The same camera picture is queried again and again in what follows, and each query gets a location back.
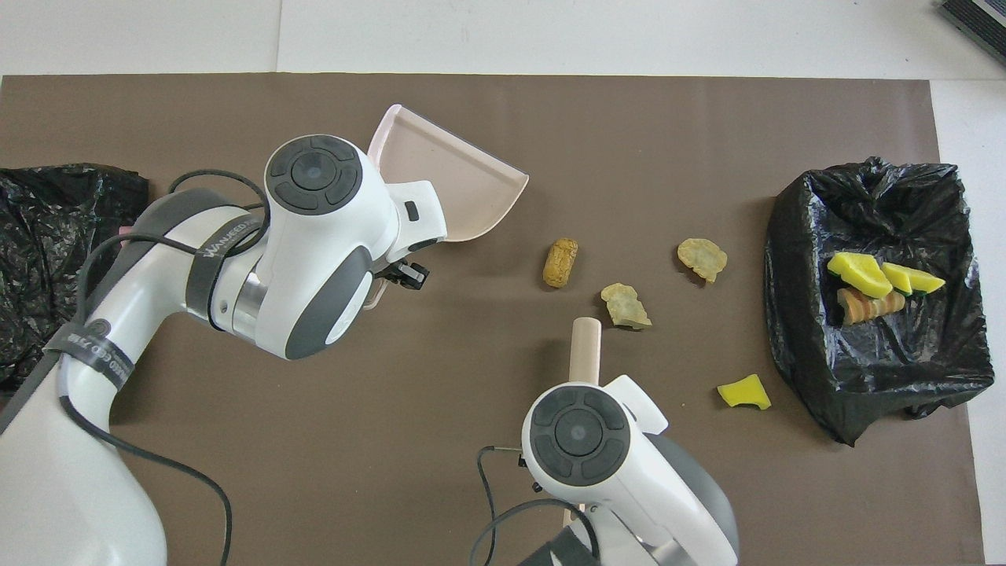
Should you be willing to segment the beige plastic dustpan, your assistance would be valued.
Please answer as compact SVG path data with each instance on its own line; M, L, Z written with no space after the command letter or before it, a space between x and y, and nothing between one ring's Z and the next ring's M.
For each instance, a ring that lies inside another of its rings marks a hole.
M360 241L371 261L357 290L362 307L369 311L380 301L393 262L414 263L424 248L470 241L495 228L528 180L417 112L392 105L363 158L354 198Z

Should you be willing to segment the brown bread roll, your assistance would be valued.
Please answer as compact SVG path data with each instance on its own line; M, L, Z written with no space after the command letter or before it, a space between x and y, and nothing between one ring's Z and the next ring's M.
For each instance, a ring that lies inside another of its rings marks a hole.
M549 247L544 266L542 280L550 288L564 288L571 279L575 259L578 255L578 241L562 237L556 239Z

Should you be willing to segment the beige handled black bristle brush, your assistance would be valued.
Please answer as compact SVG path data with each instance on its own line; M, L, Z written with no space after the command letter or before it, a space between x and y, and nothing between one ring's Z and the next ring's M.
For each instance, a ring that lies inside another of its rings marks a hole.
M576 318L571 330L569 382L600 383L601 322L595 318Z

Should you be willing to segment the pale greenish cracker piece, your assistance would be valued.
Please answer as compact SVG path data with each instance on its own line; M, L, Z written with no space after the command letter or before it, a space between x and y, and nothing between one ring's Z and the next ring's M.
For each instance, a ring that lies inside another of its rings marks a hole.
M600 298L606 303L613 326L628 327L636 331L652 327L652 320L644 310L634 287L613 282L600 291Z

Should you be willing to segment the golden potato chip piece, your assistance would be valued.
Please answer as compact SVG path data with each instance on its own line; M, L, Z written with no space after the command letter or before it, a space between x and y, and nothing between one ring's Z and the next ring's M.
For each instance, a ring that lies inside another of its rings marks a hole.
M714 241L685 239L677 247L677 257L702 280L713 284L729 261L729 256Z

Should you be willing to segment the small yellow sponge piece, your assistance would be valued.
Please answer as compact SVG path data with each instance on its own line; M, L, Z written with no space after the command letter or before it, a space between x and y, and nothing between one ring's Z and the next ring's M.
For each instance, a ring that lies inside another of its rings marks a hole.
M716 391L729 407L751 406L759 410L772 407L772 401L757 373L728 384L719 384Z

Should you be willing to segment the notched yellow sponge piece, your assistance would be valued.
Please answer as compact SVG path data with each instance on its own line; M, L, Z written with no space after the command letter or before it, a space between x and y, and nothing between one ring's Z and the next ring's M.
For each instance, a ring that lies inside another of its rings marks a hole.
M873 255L840 252L826 262L825 268L830 274L874 300L887 297L894 291L894 286Z

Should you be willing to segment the sliced toy bread loaf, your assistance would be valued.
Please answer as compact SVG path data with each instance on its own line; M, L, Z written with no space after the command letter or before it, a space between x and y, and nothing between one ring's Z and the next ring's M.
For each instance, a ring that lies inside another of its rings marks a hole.
M841 288L836 298L842 308L842 326L859 325L891 313L902 311L906 297L891 292L881 298L871 298L855 288Z

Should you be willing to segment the yellow sponge with green side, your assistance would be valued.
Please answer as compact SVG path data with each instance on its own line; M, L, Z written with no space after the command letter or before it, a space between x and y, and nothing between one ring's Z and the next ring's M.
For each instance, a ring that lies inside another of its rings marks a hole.
M892 288L905 296L931 294L945 286L944 279L919 269L891 262L881 264L880 269Z

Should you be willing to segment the black bag lined pink bin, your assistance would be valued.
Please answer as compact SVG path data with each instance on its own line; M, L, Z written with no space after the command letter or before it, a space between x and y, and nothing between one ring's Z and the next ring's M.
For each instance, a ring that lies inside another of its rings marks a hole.
M148 180L115 166L0 168L0 399L16 393L72 318L90 252L148 203Z

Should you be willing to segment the brown paper table mat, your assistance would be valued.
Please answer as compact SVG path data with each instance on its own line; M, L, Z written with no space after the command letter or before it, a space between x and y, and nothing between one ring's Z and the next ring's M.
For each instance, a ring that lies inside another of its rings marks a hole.
M489 515L485 445L517 447L529 405L567 379L575 318L633 286L651 329L607 327L605 380L631 376L668 435L718 481L741 562L984 560L967 406L889 416L833 442L780 379L762 280L777 194L804 171L941 161L930 87L884 80L657 76L6 76L0 167L107 164L158 197L219 168L261 182L304 134L366 148L402 104L528 173L486 235L414 256L334 347L285 362L176 315L112 409L115 433L207 473L233 502L234 566L466 564ZM550 288L550 245L578 241ZM685 239L729 256L713 284ZM757 373L772 407L716 387Z

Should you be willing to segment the dark ribbed panel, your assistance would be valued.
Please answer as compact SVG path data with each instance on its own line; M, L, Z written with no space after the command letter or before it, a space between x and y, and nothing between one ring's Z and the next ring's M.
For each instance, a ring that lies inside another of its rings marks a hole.
M1006 0L937 0L938 14L1006 67Z

